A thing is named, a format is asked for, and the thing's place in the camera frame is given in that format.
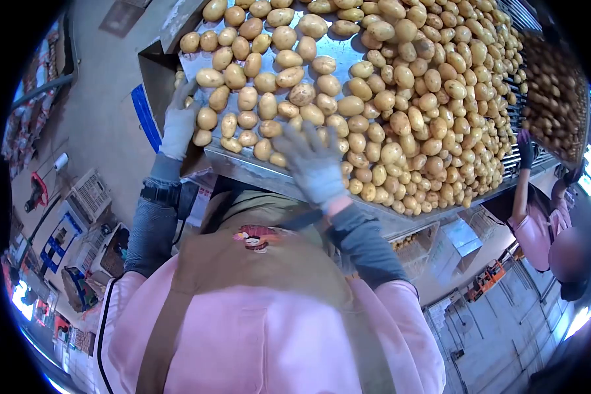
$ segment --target pink jacket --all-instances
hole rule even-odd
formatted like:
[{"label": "pink jacket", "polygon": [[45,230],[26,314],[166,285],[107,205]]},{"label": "pink jacket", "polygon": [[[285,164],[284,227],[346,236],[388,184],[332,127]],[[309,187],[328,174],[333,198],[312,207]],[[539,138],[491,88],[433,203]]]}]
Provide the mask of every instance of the pink jacket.
[{"label": "pink jacket", "polygon": [[565,199],[559,200],[558,208],[550,214],[549,222],[536,204],[528,204],[528,215],[520,225],[517,225],[512,217],[508,219],[508,223],[512,226],[514,237],[517,238],[528,262],[541,272],[550,269],[548,259],[551,246],[549,226],[552,226],[554,237],[572,226]]},{"label": "pink jacket", "polygon": [[[127,272],[109,295],[96,354],[114,393],[133,393],[147,340],[164,304],[177,256],[149,279]],[[413,286],[374,292],[350,280],[384,349],[397,393],[441,393],[444,361]],[[98,343],[102,335],[102,345]],[[105,384],[98,387],[105,392]],[[359,393],[340,315],[303,295],[235,286],[196,295],[181,327],[166,393]]]}]

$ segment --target gray work glove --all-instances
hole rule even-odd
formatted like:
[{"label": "gray work glove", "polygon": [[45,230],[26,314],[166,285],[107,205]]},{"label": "gray work glove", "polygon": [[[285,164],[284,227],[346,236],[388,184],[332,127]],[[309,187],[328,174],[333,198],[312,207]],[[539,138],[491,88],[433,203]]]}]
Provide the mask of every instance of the gray work glove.
[{"label": "gray work glove", "polygon": [[194,101],[188,108],[184,108],[184,101],[196,91],[197,82],[194,78],[188,83],[181,83],[175,89],[173,99],[164,114],[164,138],[160,152],[175,160],[184,160],[190,138],[195,132],[195,119],[200,104]]},{"label": "gray work glove", "polygon": [[311,122],[304,121],[302,129],[309,142],[293,128],[285,126],[284,134],[274,137],[272,145],[285,155],[291,176],[307,201],[325,213],[331,201],[348,194],[339,168],[341,153],[337,147],[337,131],[328,128],[330,146],[326,147]]}]

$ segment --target orange machine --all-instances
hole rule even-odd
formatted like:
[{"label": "orange machine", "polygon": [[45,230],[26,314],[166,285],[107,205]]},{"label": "orange machine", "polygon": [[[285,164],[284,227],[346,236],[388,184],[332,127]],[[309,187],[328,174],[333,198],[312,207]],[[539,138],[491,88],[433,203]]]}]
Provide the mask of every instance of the orange machine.
[{"label": "orange machine", "polygon": [[495,286],[499,279],[503,278],[504,275],[504,266],[501,265],[499,261],[495,260],[495,264],[492,267],[487,265],[484,272],[477,275],[475,280],[473,280],[473,287],[466,292],[466,301],[477,301],[481,295],[486,293],[491,287]]}]

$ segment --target cartoon girl embroidery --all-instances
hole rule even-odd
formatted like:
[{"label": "cartoon girl embroidery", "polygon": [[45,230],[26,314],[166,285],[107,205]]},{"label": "cartoon girl embroidery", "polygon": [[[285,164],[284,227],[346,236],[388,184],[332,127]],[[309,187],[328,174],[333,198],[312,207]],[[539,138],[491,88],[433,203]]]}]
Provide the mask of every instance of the cartoon girl embroidery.
[{"label": "cartoon girl embroidery", "polygon": [[239,228],[239,232],[232,236],[235,241],[245,241],[245,248],[256,253],[267,253],[269,242],[277,242],[280,234],[272,227],[245,225]]}]

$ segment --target woman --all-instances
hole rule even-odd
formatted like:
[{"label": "woman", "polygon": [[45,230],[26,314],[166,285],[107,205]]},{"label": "woman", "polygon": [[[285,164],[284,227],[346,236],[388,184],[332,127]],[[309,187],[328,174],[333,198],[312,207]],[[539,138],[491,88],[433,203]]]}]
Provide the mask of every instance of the woman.
[{"label": "woman", "polygon": [[484,206],[510,227],[528,262],[537,271],[552,270],[562,285],[562,298],[574,301],[584,292],[586,269],[582,242],[572,229],[565,191],[577,182],[582,169],[569,171],[557,180],[549,199],[529,183],[535,153],[527,130],[519,133],[517,143],[521,162],[516,189],[485,202]]},{"label": "woman", "polygon": [[[181,86],[145,190],[171,190],[198,107]],[[339,155],[303,125],[272,139],[330,227],[293,225],[303,204],[264,190],[213,193],[202,234],[171,257],[174,207],[142,193],[125,274],[110,282],[97,357],[114,393],[441,393],[444,362],[377,220],[347,196]],[[362,279],[347,281],[328,237]]]}]

